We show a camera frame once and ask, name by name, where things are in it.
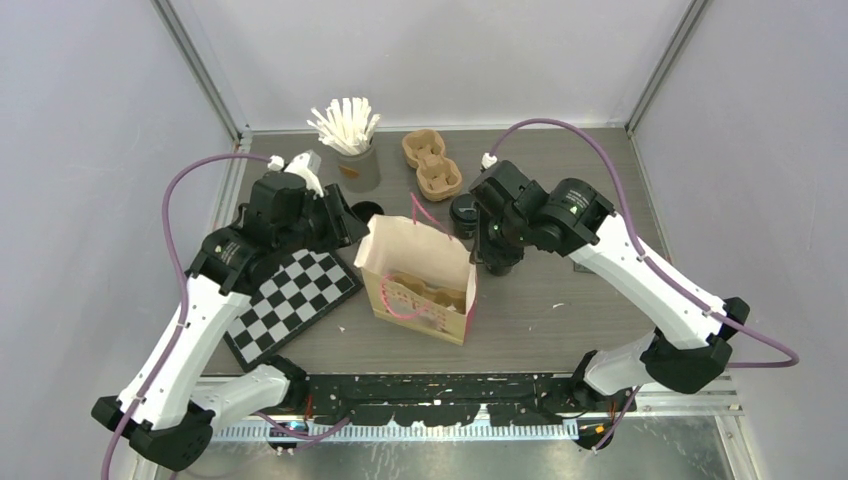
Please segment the black coffee lid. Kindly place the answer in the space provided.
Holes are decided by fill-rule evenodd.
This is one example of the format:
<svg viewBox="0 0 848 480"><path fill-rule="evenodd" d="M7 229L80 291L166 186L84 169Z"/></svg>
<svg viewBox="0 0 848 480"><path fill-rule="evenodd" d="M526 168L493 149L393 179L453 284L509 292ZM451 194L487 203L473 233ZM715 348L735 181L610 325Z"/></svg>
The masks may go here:
<svg viewBox="0 0 848 480"><path fill-rule="evenodd" d="M478 213L471 194L465 193L455 197L449 207L449 216L453 227L456 224L477 226Z"/></svg>

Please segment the brown cardboard cup carrier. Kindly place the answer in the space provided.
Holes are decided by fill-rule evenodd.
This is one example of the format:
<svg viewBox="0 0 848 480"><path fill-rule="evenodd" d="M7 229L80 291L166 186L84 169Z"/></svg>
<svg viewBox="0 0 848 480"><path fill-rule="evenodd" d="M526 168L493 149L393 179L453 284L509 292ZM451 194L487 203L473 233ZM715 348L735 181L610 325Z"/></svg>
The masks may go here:
<svg viewBox="0 0 848 480"><path fill-rule="evenodd" d="M404 136L401 146L407 165L415 170L422 195L440 202L457 196L463 177L457 164L446 156L442 136L432 129L421 129Z"/></svg>

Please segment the single brown cup carrier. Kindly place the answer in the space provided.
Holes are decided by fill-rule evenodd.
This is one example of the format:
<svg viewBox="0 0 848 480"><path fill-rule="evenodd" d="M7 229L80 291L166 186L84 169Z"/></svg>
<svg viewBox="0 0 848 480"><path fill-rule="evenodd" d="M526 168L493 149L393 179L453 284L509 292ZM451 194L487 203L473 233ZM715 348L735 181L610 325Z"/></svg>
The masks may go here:
<svg viewBox="0 0 848 480"><path fill-rule="evenodd" d="M458 313L466 312L466 293L463 291L434 286L417 276L405 272L390 274L389 280L402 285L413 293L423 297L426 301L433 302Z"/></svg>

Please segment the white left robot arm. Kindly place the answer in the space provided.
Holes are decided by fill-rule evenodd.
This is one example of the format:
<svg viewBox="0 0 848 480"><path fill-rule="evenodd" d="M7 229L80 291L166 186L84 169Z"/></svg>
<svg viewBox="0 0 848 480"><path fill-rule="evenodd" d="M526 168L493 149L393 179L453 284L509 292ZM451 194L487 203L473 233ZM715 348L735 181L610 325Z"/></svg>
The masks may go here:
<svg viewBox="0 0 848 480"><path fill-rule="evenodd" d="M95 402L93 418L145 459L180 472L221 429L270 407L298 412L306 373L278 355L207 393L195 386L228 327L285 257L329 253L368 232L338 185L319 186L306 173L265 174L237 219L209 234L178 275L180 304L154 351L120 394Z"/></svg>

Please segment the paper bag with pink handles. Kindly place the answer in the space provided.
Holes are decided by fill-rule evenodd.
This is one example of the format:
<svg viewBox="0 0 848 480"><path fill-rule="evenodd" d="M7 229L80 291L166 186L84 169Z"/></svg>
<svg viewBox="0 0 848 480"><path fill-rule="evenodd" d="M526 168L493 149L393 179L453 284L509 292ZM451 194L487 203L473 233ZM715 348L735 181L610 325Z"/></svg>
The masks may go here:
<svg viewBox="0 0 848 480"><path fill-rule="evenodd" d="M477 266L416 195L411 201L408 217L371 217L354 266L377 318L463 345L476 313Z"/></svg>

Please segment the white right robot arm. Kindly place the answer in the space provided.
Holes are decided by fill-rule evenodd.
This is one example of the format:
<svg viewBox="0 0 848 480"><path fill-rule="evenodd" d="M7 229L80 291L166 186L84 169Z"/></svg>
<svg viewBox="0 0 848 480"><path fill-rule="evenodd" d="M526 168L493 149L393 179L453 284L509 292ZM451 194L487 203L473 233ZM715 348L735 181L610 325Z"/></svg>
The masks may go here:
<svg viewBox="0 0 848 480"><path fill-rule="evenodd" d="M546 191L510 161L483 160L469 187L478 212L472 258L504 276L534 247L588 268L631 301L654 324L651 333L611 351L582 359L571 397L596 410L611 395L656 382L693 394L724 372L735 331L715 319L744 323L750 308L738 297L699 291L672 270L668 285L647 264L652 250L637 252L622 214L588 183L567 178Z"/></svg>

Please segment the single black coffee cup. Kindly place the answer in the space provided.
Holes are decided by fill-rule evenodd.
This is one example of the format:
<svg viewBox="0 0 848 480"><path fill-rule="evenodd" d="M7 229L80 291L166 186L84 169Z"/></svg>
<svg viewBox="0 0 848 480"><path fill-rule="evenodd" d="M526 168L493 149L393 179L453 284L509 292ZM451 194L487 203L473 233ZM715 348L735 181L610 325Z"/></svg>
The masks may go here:
<svg viewBox="0 0 848 480"><path fill-rule="evenodd" d="M475 237L476 227L474 225L456 224L453 227L453 234L460 240L471 240Z"/></svg>

